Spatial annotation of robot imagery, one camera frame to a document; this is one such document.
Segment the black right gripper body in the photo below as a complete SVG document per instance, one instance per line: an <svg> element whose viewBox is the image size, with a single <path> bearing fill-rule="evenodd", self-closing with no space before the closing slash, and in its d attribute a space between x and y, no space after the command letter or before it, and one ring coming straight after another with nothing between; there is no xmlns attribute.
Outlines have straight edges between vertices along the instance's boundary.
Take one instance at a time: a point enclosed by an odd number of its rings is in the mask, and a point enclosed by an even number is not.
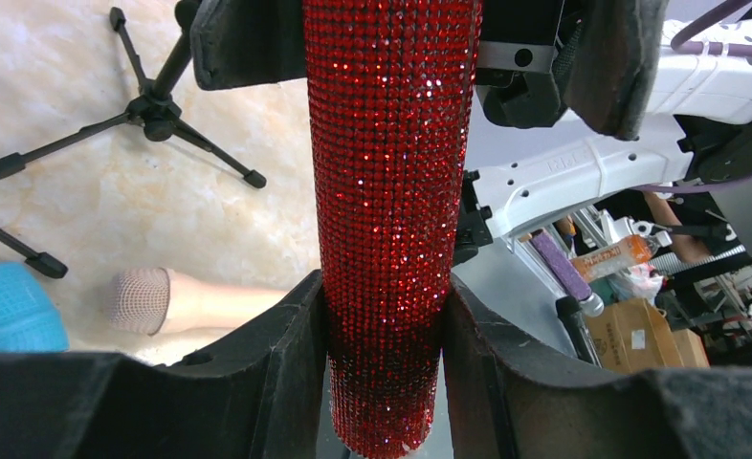
<svg viewBox="0 0 752 459"><path fill-rule="evenodd" d="M583 29L581 1L485 1L476 94L492 124L553 126Z"/></svg>

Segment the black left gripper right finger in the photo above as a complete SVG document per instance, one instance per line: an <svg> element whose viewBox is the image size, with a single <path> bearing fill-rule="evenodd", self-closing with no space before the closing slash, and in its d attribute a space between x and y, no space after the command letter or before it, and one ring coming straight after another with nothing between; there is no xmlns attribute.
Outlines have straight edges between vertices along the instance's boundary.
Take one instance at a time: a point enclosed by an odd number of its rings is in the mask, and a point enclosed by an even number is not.
<svg viewBox="0 0 752 459"><path fill-rule="evenodd" d="M538 341L458 278L443 337L457 458L752 458L752 367L616 374Z"/></svg>

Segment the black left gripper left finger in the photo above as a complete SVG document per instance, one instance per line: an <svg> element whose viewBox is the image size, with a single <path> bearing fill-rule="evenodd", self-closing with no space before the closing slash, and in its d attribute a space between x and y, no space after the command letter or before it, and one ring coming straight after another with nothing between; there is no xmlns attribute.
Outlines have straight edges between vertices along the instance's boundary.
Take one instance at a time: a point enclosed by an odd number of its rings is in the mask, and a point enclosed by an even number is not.
<svg viewBox="0 0 752 459"><path fill-rule="evenodd" d="M117 353L0 354L0 458L311 458L321 273L172 365Z"/></svg>

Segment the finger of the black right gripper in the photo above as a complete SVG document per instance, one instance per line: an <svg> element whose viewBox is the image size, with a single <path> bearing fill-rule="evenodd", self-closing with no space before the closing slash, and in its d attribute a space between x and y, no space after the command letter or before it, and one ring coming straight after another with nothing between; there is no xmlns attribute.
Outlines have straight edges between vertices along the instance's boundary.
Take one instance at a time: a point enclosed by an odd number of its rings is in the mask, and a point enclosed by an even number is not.
<svg viewBox="0 0 752 459"><path fill-rule="evenodd" d="M189 27L197 85L205 91L306 77L301 0L208 0Z"/></svg>
<svg viewBox="0 0 752 459"><path fill-rule="evenodd" d="M564 101L596 133L637 139L656 78L667 5L588 3Z"/></svg>

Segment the red glitter microphone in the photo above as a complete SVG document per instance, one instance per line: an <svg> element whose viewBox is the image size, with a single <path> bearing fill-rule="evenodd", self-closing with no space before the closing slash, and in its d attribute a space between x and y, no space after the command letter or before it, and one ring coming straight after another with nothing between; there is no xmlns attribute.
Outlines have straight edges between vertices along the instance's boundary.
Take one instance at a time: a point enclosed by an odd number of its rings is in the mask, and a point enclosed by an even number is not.
<svg viewBox="0 0 752 459"><path fill-rule="evenodd" d="M401 458L431 429L482 5L303 13L332 424Z"/></svg>

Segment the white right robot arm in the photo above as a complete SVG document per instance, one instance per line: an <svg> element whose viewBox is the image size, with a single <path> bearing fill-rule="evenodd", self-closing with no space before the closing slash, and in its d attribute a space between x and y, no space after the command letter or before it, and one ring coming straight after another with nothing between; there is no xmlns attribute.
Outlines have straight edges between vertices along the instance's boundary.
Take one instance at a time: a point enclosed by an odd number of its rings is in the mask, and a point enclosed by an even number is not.
<svg viewBox="0 0 752 459"><path fill-rule="evenodd" d="M205 1L208 91L307 82L325 272L443 271L636 186L752 175L752 1Z"/></svg>

